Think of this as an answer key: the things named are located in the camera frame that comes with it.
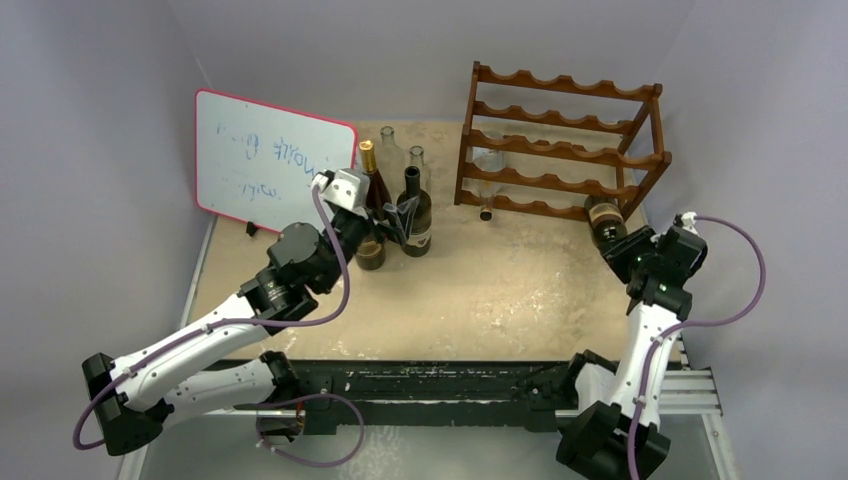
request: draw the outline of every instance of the scalloped wooden rail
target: scalloped wooden rail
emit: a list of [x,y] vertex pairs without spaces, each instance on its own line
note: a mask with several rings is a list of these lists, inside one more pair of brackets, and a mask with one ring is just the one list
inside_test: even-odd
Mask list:
[[564,158],[578,162],[609,165],[611,167],[636,168],[651,170],[662,161],[662,155],[651,154],[647,157],[626,158],[615,148],[587,151],[580,145],[569,142],[551,143],[547,140],[531,142],[523,135],[508,135],[503,139],[489,138],[480,130],[471,129],[468,133],[468,145],[472,147],[492,148],[505,152],[541,155],[544,157]]
[[539,80],[529,70],[518,70],[512,75],[498,75],[488,65],[480,65],[478,81],[497,85],[535,88],[554,92],[577,93],[595,97],[619,98],[622,100],[649,100],[656,90],[655,85],[642,85],[635,90],[622,90],[610,80],[601,80],[594,85],[580,85],[569,75],[560,75],[553,80]]
[[546,173],[539,177],[525,177],[518,173],[514,168],[504,168],[498,172],[484,172],[477,165],[467,162],[465,164],[465,178],[474,178],[477,180],[489,180],[498,183],[508,183],[511,185],[521,185],[524,187],[546,188],[548,190],[559,190],[560,192],[583,193],[585,195],[600,195],[605,197],[613,197],[619,200],[632,200],[639,193],[639,188],[636,186],[628,186],[623,188],[607,188],[601,185],[597,180],[584,180],[579,183],[568,183],[560,180],[553,173]]
[[[483,201],[477,195],[463,190],[460,196],[462,203],[466,205],[482,205]],[[494,207],[499,210],[510,210],[512,212],[532,213],[546,217],[564,218],[566,220],[587,221],[586,209],[583,207],[554,208],[547,203],[536,200],[530,203],[517,203],[506,195],[495,195]]]
[[491,118],[503,118],[507,120],[519,120],[522,122],[541,123],[544,125],[556,125],[558,127],[580,128],[595,132],[615,133],[627,135],[633,127],[630,120],[622,120],[617,123],[604,123],[595,115],[586,115],[583,118],[570,119],[564,117],[556,110],[548,110],[544,113],[529,113],[521,105],[510,105],[507,108],[492,108],[486,102],[477,100],[472,110],[474,115]]

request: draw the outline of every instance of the cable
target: cable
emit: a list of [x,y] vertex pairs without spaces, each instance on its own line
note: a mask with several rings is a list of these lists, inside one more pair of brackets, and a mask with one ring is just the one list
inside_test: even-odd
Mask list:
[[[316,319],[316,320],[308,320],[308,321],[303,321],[303,322],[278,321],[278,320],[260,320],[260,319],[257,319],[257,318],[227,318],[227,319],[223,319],[223,320],[218,320],[217,322],[209,323],[208,327],[210,329],[215,329],[215,328],[223,327],[223,326],[226,326],[226,325],[239,325],[239,324],[259,325],[259,326],[263,326],[263,327],[275,327],[275,328],[311,327],[311,326],[316,326],[316,325],[322,325],[322,324],[325,324],[327,322],[330,322],[330,321],[336,319],[339,315],[342,314],[342,312],[345,310],[345,308],[347,308],[348,301],[350,300],[350,272],[348,271],[348,268],[347,268],[347,262],[345,261],[344,252],[342,251],[342,246],[341,246],[341,243],[339,242],[339,238],[336,235],[335,230],[333,229],[333,225],[330,222],[330,219],[327,218],[327,214],[326,214],[326,212],[324,212],[323,206],[321,205],[321,197],[320,197],[319,187],[317,185],[312,188],[312,202],[315,205],[316,210],[318,210],[318,216],[321,217],[321,223],[324,224],[324,230],[327,232],[327,237],[329,237],[329,239],[330,239],[330,244],[333,246],[333,252],[336,254],[336,259],[339,261],[339,267],[341,268],[341,272],[342,272],[342,279],[343,279],[343,282],[344,282],[343,291],[342,291],[342,299],[339,302],[339,306],[336,308],[336,310],[333,311],[333,313],[327,315],[324,318],[319,318],[319,319]],[[175,347],[182,345],[183,343],[185,343],[185,342],[187,342],[187,341],[189,341],[189,340],[191,340],[195,337],[203,335],[203,334],[204,334],[203,330],[193,330],[191,332],[186,333],[182,337],[179,337],[179,338],[173,340],[172,342],[169,342],[169,343],[163,345],[162,347],[154,350],[153,352],[151,352],[150,354],[148,354],[147,356],[143,357],[141,360],[139,360],[138,362],[136,362],[135,364],[130,366],[129,367],[129,374],[122,373],[122,374],[118,375],[117,377],[115,377],[111,382],[109,382],[109,384],[107,384],[106,387],[104,387],[102,390],[100,390],[94,396],[94,398],[91,399],[91,402],[85,407],[85,409],[82,412],[82,415],[80,415],[80,418],[77,420],[76,425],[74,425],[74,434],[73,434],[74,448],[76,448],[77,450],[91,450],[93,448],[97,448],[97,447],[103,445],[104,443],[106,443],[106,441],[104,439],[100,439],[100,440],[97,440],[96,442],[92,442],[92,443],[83,443],[82,439],[80,438],[81,435],[82,435],[82,427],[85,425],[86,420],[88,420],[88,417],[91,416],[91,413],[94,411],[94,408],[98,404],[100,404],[100,402],[103,401],[103,398],[106,397],[106,395],[108,395],[113,390],[115,390],[115,388],[117,388],[119,385],[124,383],[127,380],[127,378],[129,378],[129,375],[135,374],[136,372],[138,372],[139,370],[141,370],[142,368],[147,366],[147,364],[150,363],[151,361],[159,358],[160,356],[164,355],[166,352],[171,351]],[[356,406],[353,405],[352,403],[347,402],[346,404],[350,408],[353,409],[354,413],[356,413],[357,418],[360,419],[360,423],[363,425],[362,435],[364,435],[365,427],[364,427],[364,422],[362,422],[362,420],[361,420],[362,414],[359,412],[359,410],[356,409]],[[359,446],[360,446],[361,443],[362,442],[360,440],[360,442],[357,444],[357,447],[351,453],[351,455],[350,455],[351,457],[353,456],[353,454],[356,453],[357,450],[359,450]]]
[[362,441],[365,439],[365,420],[362,418],[362,412],[360,412],[359,409],[356,408],[356,405],[354,405],[353,402],[351,402],[350,400],[342,396],[335,395],[333,393],[313,393],[312,395],[305,395],[303,397],[293,398],[284,402],[258,403],[256,404],[256,406],[268,408],[281,408],[288,405],[293,405],[298,402],[305,402],[308,400],[316,400],[321,398],[330,398],[333,400],[338,400],[350,407],[350,409],[353,410],[354,415],[356,415],[356,420],[359,422],[359,439],[356,441],[356,446],[353,447],[353,450],[351,450],[350,453],[338,460],[333,460],[332,462],[316,462],[314,460],[307,460],[305,458],[300,458],[298,456],[292,455],[291,453],[285,452],[271,445],[268,440],[266,440],[265,437],[262,436],[259,418],[256,419],[256,435],[259,437],[259,443],[257,444],[257,446],[261,445],[270,450],[272,453],[276,453],[281,457],[288,458],[289,460],[297,462],[301,465],[306,465],[307,467],[337,467],[353,458],[353,456],[356,455],[356,452],[358,452],[359,449],[362,447]]
[[[677,325],[673,325],[673,326],[667,328],[662,333],[660,333],[659,337],[658,337],[660,339],[665,339],[669,335],[671,335],[675,332],[678,332],[680,330],[683,330],[684,328],[689,328],[689,327],[720,327],[720,326],[723,326],[723,325],[731,324],[731,323],[739,320],[740,318],[744,317],[745,315],[748,315],[748,313],[750,313],[750,311],[753,310],[754,307],[756,307],[758,303],[760,303],[760,298],[762,298],[763,290],[765,289],[765,286],[766,286],[766,262],[765,262],[765,259],[763,258],[763,252],[760,250],[759,245],[757,245],[757,242],[754,241],[754,238],[751,237],[751,235],[749,235],[748,232],[746,232],[745,230],[742,230],[742,228],[728,222],[727,220],[722,220],[722,219],[716,218],[716,217],[709,217],[709,216],[706,216],[706,215],[696,215],[695,220],[719,223],[721,225],[729,227],[732,230],[735,230],[737,233],[739,233],[740,235],[745,237],[745,240],[747,240],[748,243],[751,245],[751,248],[754,249],[754,254],[757,256],[757,263],[760,266],[760,280],[759,280],[759,283],[757,285],[757,292],[754,294],[754,298],[751,299],[750,303],[748,303],[748,305],[745,308],[743,308],[741,311],[739,311],[739,313],[737,313],[736,315],[733,315],[732,317],[726,318],[726,319],[718,321],[718,322],[709,322],[709,321],[699,320],[699,321],[686,321],[686,322],[678,323]],[[644,397],[645,393],[648,391],[648,377],[650,376],[651,362],[653,361],[654,354],[656,353],[656,351],[659,348],[661,343],[662,343],[661,341],[654,342],[654,343],[651,344],[651,347],[648,349],[648,354],[645,358],[645,364],[642,366],[642,377],[639,380],[639,395],[638,395],[639,398]],[[633,419],[630,421],[630,429],[627,432],[627,468],[630,471],[630,479],[631,480],[639,480],[639,470],[636,466],[636,430],[639,427],[639,419],[642,417],[642,407],[643,407],[642,403],[636,402],[636,409],[633,412]]]

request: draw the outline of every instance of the wooden wine rack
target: wooden wine rack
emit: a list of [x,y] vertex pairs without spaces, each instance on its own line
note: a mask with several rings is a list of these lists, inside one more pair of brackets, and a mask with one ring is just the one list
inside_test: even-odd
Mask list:
[[[641,102],[642,107],[633,120],[622,120],[616,123],[604,123],[594,115],[570,119],[555,110],[548,110],[541,114],[532,114],[527,113],[519,105],[511,105],[504,109],[494,109],[486,105],[485,102],[477,100],[478,83],[493,83],[533,88],[536,90],[630,100]],[[482,200],[476,195],[462,189],[462,179],[471,178],[562,192],[612,197],[618,201],[624,218],[629,218],[671,164],[671,153],[665,151],[665,145],[663,143],[659,106],[660,93],[662,93],[662,85],[660,84],[643,85],[635,90],[621,90],[613,82],[602,80],[594,85],[584,86],[575,82],[568,75],[560,75],[553,80],[539,80],[527,70],[519,70],[512,75],[498,75],[490,67],[480,65],[480,62],[474,62],[474,70],[471,74],[471,93],[468,96],[468,109],[465,112],[465,123],[462,126],[462,137],[459,146],[454,205],[480,205],[482,203]],[[595,151],[588,151],[581,145],[569,142],[551,143],[545,140],[531,142],[523,135],[508,135],[503,139],[494,139],[487,137],[480,130],[472,128],[475,115],[612,133],[621,135],[622,139],[617,148],[603,148]],[[639,133],[639,129],[642,128],[642,125],[649,117],[654,151],[650,155],[641,158],[630,158],[626,155],[627,150],[633,143],[633,139],[636,138],[636,134]],[[568,183],[562,181],[553,173],[546,173],[538,177],[525,177],[514,168],[505,168],[498,172],[484,172],[473,163],[467,161],[468,151],[471,147],[483,147],[504,152],[607,165],[615,168],[616,188],[607,188],[601,185],[601,182],[598,180],[593,179],[587,179],[579,183]],[[639,185],[625,186],[625,168],[645,170],[647,173]],[[504,195],[497,195],[494,198],[494,207],[502,210],[547,215],[570,220],[588,220],[586,211],[582,206],[553,208],[539,200],[530,203],[516,203]]]

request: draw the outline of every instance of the gray floor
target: gray floor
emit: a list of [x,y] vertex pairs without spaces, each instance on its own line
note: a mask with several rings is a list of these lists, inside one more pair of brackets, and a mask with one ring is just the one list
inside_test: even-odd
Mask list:
[[[365,443],[348,463],[309,468],[255,448],[252,418],[200,417],[178,425],[154,442],[143,480],[444,480],[525,478],[578,480],[554,459],[559,434],[520,428],[367,427]],[[718,478],[698,416],[663,419],[672,439],[666,462],[651,480]],[[354,427],[335,436],[310,436],[286,447],[313,460],[334,460],[355,443]]]

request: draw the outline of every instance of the whiteboard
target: whiteboard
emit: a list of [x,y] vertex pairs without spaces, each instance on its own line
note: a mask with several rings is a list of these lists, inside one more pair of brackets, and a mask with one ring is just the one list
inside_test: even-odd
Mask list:
[[312,177],[353,167],[356,141],[352,125],[200,89],[195,95],[197,205],[277,232],[294,222],[321,230]]

